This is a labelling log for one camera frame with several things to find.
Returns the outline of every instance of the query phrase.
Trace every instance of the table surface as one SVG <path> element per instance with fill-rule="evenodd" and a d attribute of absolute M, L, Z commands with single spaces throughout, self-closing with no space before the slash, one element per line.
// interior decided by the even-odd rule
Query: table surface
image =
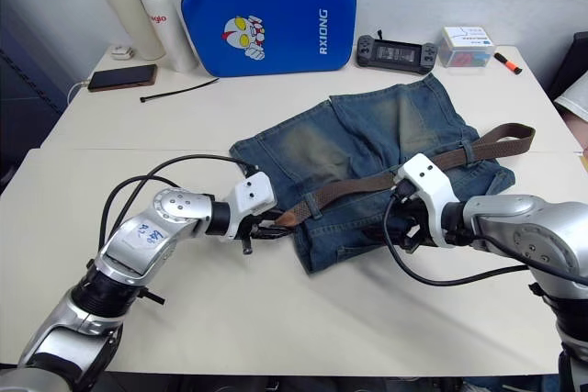
<path fill-rule="evenodd" d="M 13 363 L 31 333 L 83 275 L 96 253 L 109 190 L 174 156 L 171 151 L 31 151 L 0 199 L 0 361 Z M 588 174 L 574 153 L 530 152 L 501 163 L 507 193 L 588 203 Z M 565 171 L 554 179 L 553 167 Z M 165 174 L 224 197 L 233 164 L 183 162 Z M 161 188 L 148 184 L 133 213 Z M 115 204 L 114 214 L 120 203 Z M 421 249 L 406 256 L 422 274 L 450 278 L 512 264 L 473 250 Z M 557 371 L 554 317 L 527 272 L 435 288 L 401 272 L 386 249 L 314 276 L 290 238 L 214 238 L 177 247 L 151 285 L 164 307 L 139 300 L 110 369 L 252 375 L 521 375 Z"/>
<path fill-rule="evenodd" d="M 514 75 L 495 59 L 485 68 L 444 68 L 433 74 L 457 112 L 480 134 L 507 122 L 537 129 L 532 151 L 582 151 L 515 47 L 498 49 L 523 72 Z M 114 61 L 108 55 L 97 70 L 145 64 Z M 359 68 L 339 71 L 221 78 L 202 89 L 141 103 L 143 95 L 201 84 L 211 77 L 199 67 L 176 73 L 161 65 L 153 86 L 90 93 L 84 88 L 57 123 L 43 147 L 78 149 L 223 150 L 307 110 L 329 95 L 357 94 L 412 83 L 422 76 Z"/>
<path fill-rule="evenodd" d="M 581 148 L 514 47 L 524 70 L 492 59 L 486 68 L 436 66 L 459 114 L 484 133 L 521 122 L 537 129 L 531 152 L 501 160 L 517 184 L 507 193 L 588 203 Z M 143 64 L 105 57 L 98 70 Z M 96 253 L 100 213 L 110 189 L 157 163 L 189 152 L 227 153 L 328 95 L 376 90 L 420 77 L 361 69 L 223 78 L 203 89 L 141 104 L 139 96 L 207 81 L 200 68 L 174 73 L 160 63 L 153 86 L 80 92 L 42 149 L 28 154 L 0 198 L 0 362 L 13 363 L 29 336 Z M 565 179 L 554 179 L 557 174 Z M 223 197 L 237 167 L 185 162 L 170 179 Z M 137 213 L 159 184 L 148 184 Z M 120 207 L 113 207 L 116 213 Z M 453 278 L 512 264 L 473 250 L 422 249 L 406 256 L 423 274 Z M 290 238 L 240 243 L 187 241 L 151 289 L 164 307 L 135 303 L 110 369 L 250 375 L 521 375 L 557 371 L 554 317 L 526 287 L 527 273 L 475 285 L 423 286 L 379 249 L 308 276 Z"/>

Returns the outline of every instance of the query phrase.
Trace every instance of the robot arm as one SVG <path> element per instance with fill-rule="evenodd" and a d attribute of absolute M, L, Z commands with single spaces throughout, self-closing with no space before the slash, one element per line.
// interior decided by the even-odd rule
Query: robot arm
<path fill-rule="evenodd" d="M 181 188 L 159 192 L 150 207 L 125 221 L 88 264 L 32 337 L 18 369 L 4 375 L 0 391 L 89 390 L 118 349 L 126 313 L 137 297 L 163 300 L 146 288 L 183 240 L 203 235 L 243 239 L 251 252 L 251 219 L 276 204 L 269 178 L 259 172 L 216 202 Z"/>
<path fill-rule="evenodd" d="M 531 286 L 533 292 L 557 318 L 564 350 L 561 390 L 584 392 L 588 387 L 588 286 L 532 265 L 548 265 L 546 269 L 587 280 L 588 206 L 550 204 L 536 196 L 476 196 L 459 203 L 447 176 L 422 154 L 404 164 L 396 179 L 401 196 L 411 194 L 425 205 L 426 223 L 420 222 L 419 227 L 436 246 L 470 244 L 477 250 L 527 260 L 537 280 Z"/>

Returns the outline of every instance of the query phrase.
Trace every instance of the smartphone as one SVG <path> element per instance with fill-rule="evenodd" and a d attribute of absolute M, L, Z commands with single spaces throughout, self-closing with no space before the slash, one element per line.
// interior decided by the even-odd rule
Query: smartphone
<path fill-rule="evenodd" d="M 96 71 L 92 75 L 92 79 L 88 85 L 88 91 L 97 92 L 122 89 L 124 87 L 148 86 L 155 83 L 156 74 L 156 64 Z"/>

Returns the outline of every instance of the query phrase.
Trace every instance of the charging cable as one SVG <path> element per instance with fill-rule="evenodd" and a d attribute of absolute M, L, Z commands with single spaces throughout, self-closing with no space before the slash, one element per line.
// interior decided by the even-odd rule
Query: charging cable
<path fill-rule="evenodd" d="M 77 86 L 80 86 L 80 88 L 82 87 L 86 87 L 90 84 L 89 80 L 83 80 L 82 82 L 78 82 L 76 84 L 74 84 L 72 87 L 70 87 L 70 91 L 67 93 L 67 106 L 70 105 L 70 103 L 72 103 L 72 92 L 74 91 L 74 89 Z"/>

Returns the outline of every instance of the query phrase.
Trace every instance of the blue bag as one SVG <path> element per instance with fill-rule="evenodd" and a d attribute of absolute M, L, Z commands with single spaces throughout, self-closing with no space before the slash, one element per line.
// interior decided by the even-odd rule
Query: blue bag
<path fill-rule="evenodd" d="M 356 0 L 182 0 L 182 15 L 217 77 L 332 71 L 351 55 Z"/>

